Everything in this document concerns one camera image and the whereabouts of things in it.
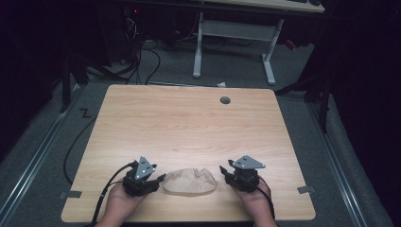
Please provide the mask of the person's right hand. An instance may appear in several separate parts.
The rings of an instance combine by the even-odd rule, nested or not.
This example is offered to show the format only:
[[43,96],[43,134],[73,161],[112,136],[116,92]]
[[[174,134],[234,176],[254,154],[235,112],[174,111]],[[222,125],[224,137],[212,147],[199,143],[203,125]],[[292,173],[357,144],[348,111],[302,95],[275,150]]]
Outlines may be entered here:
[[234,191],[253,221],[275,221],[268,201],[270,189],[262,179],[259,179],[259,185],[253,192],[242,192],[235,188]]

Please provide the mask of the beige sock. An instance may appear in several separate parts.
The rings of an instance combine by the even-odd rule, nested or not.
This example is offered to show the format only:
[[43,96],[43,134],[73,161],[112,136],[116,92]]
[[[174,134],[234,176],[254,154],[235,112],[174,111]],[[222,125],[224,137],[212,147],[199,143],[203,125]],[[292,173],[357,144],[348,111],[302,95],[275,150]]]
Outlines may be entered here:
[[174,183],[162,185],[164,191],[168,194],[184,197],[197,197],[212,193],[216,187],[213,184],[195,183],[195,184],[182,184]]
[[212,192],[217,181],[212,173],[203,168],[184,168],[172,171],[162,181],[162,188],[176,194],[204,194]]

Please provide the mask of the metal floor rail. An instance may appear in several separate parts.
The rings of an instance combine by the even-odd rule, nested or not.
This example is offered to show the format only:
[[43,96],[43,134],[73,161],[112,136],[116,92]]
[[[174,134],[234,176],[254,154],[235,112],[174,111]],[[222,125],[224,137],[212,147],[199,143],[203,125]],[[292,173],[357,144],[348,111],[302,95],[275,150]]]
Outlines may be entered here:
[[85,85],[74,85],[71,103],[61,105],[61,88],[28,124],[6,160],[0,164],[0,227],[6,227],[36,178],[44,160]]
[[349,216],[354,223],[355,227],[368,227],[366,219],[362,214],[362,211],[357,202],[357,198],[353,188],[351,187],[343,168],[340,165],[340,161],[337,157],[337,154],[331,144],[329,136],[326,132],[323,131],[320,121],[319,121],[319,113],[314,104],[306,105],[308,112],[313,118],[314,125],[319,132],[319,136],[323,141],[323,146],[325,153],[328,158],[329,166],[332,170],[333,177],[336,181],[337,187],[340,191],[342,200],[347,208]]

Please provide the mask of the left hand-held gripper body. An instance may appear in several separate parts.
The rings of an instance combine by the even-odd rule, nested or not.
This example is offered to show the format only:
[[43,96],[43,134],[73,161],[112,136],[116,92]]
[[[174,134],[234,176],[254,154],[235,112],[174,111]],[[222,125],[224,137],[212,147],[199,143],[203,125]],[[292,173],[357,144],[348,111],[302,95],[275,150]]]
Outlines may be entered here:
[[126,176],[123,178],[123,187],[132,197],[141,197],[149,194],[148,178],[155,171],[156,166],[149,163],[146,157],[141,156],[134,161]]

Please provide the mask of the black metal stand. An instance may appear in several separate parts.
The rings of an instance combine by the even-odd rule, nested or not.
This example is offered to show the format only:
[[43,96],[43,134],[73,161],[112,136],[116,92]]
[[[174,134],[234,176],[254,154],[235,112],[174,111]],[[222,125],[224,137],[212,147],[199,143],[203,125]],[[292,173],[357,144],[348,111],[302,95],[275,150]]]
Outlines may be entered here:
[[330,76],[328,75],[317,75],[308,79],[301,79],[295,83],[290,84],[287,87],[279,89],[274,93],[277,96],[282,96],[286,93],[295,90],[304,90],[304,101],[309,102],[320,102],[320,110],[318,114],[318,122],[321,130],[327,133],[327,114],[329,111],[329,94],[330,94]]
[[61,75],[61,112],[64,113],[71,103],[71,78],[76,84],[86,85],[89,81],[85,67],[85,59],[76,54],[69,54],[62,63]]

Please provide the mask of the person's left hand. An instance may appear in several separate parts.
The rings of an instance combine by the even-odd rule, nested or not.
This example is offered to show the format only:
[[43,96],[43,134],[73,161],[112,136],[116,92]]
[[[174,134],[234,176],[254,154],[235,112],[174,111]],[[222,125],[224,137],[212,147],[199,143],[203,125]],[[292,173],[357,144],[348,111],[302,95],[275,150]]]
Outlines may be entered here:
[[101,218],[124,222],[130,218],[140,204],[147,198],[130,196],[121,183],[117,183],[109,192],[105,212]]

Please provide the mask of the white-framed desk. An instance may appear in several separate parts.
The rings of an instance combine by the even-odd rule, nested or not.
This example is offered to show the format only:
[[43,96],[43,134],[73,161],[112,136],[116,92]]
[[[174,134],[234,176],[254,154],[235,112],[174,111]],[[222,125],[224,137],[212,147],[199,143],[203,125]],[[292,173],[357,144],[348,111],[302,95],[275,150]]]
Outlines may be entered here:
[[[279,9],[292,12],[324,13],[320,0],[197,0],[205,7],[207,3],[231,4],[262,9]],[[202,39],[204,36],[234,38],[242,40],[268,42],[267,52],[261,55],[266,78],[269,85],[276,83],[271,69],[270,58],[282,30],[284,19],[277,20],[274,26],[245,24],[239,22],[204,19],[203,13],[198,17],[197,49],[194,59],[193,77],[201,76]]]

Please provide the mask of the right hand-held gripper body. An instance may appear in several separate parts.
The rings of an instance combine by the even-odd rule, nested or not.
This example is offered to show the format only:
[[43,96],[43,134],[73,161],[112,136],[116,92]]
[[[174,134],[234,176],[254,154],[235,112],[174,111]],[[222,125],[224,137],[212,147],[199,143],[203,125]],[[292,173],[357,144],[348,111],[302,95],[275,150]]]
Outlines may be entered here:
[[258,169],[265,168],[266,165],[255,160],[249,155],[244,155],[236,161],[229,160],[229,166],[234,169],[233,188],[242,192],[253,192],[259,185]]

